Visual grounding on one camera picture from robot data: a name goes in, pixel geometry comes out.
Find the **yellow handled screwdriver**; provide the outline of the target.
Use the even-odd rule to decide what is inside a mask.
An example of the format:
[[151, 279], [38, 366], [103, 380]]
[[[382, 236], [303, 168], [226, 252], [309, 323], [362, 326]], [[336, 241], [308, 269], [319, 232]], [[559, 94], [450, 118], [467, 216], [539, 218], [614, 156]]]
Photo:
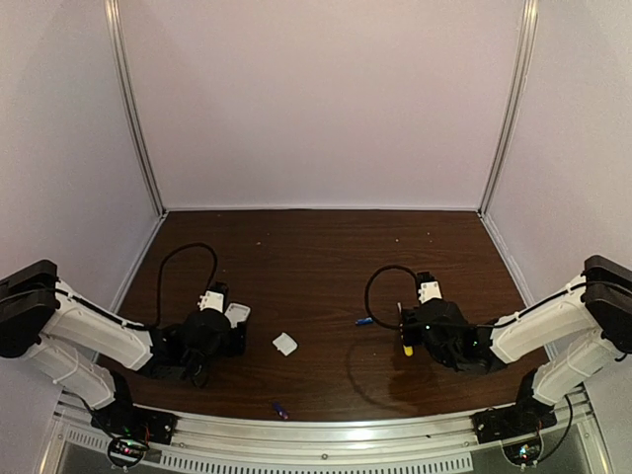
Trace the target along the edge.
[[415, 311], [405, 308], [401, 302], [397, 303], [399, 311], [400, 323], [399, 332], [402, 341], [402, 348], [405, 356], [412, 356], [414, 353], [415, 336], [412, 329], [414, 323]]

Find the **white remote control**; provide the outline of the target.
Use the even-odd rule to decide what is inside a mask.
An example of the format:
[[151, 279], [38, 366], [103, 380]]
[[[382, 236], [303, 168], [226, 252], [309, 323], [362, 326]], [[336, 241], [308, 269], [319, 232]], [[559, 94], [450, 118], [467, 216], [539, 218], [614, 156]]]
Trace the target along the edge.
[[240, 323], [246, 323], [250, 314], [251, 308], [249, 306], [235, 302], [231, 302], [224, 312], [231, 328], [236, 328]]

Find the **white battery cover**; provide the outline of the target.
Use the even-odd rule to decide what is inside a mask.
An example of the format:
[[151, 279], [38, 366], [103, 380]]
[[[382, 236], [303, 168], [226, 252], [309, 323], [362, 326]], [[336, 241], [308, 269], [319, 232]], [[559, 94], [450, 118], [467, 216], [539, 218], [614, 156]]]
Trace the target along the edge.
[[298, 349], [298, 343], [287, 333], [273, 339], [273, 345], [283, 356], [290, 356]]

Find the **purple battery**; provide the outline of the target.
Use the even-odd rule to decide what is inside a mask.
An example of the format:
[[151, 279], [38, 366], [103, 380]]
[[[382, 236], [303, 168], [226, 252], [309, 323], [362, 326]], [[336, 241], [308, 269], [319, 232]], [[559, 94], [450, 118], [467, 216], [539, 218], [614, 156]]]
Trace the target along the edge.
[[273, 402], [273, 409], [282, 420], [288, 419], [288, 412], [280, 403]]

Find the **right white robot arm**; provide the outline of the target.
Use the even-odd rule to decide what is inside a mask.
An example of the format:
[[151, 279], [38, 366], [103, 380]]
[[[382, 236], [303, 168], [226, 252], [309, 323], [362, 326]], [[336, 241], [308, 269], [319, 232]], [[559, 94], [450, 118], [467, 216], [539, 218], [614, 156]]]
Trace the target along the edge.
[[419, 306], [401, 313], [407, 352], [425, 348], [455, 371], [490, 374], [552, 342], [575, 336], [556, 357], [524, 377], [514, 403], [543, 416], [568, 392], [631, 353], [631, 272], [601, 255], [562, 289], [511, 315], [473, 324], [442, 298], [435, 280], [419, 284]]

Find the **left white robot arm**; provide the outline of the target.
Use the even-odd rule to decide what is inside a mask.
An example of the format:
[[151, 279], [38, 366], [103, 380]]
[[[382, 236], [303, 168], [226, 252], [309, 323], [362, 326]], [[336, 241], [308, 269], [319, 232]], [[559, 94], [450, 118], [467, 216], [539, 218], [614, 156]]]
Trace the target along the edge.
[[57, 275], [50, 260], [1, 280], [1, 356], [30, 361], [90, 409], [126, 405], [126, 383], [90, 362], [85, 348], [155, 380], [193, 380], [218, 356], [245, 351], [251, 309], [217, 283], [183, 322], [164, 328], [136, 323], [93, 303]]

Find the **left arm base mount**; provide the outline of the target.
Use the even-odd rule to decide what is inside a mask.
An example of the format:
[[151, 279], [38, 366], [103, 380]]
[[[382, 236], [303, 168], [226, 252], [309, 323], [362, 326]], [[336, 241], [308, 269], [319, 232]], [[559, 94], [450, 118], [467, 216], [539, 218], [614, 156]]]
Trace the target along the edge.
[[169, 412], [113, 404], [94, 410], [86, 406], [91, 425], [110, 439], [106, 456], [115, 468], [127, 471], [137, 466], [153, 444], [169, 445], [178, 417]]

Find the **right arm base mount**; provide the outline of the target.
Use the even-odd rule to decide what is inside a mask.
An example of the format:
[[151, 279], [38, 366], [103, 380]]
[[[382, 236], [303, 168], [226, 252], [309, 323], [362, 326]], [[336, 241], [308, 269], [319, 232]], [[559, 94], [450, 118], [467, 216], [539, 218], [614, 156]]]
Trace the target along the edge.
[[498, 442], [507, 462], [534, 467], [544, 454], [542, 431], [557, 424], [552, 409], [519, 403], [476, 412], [471, 422], [479, 444]]

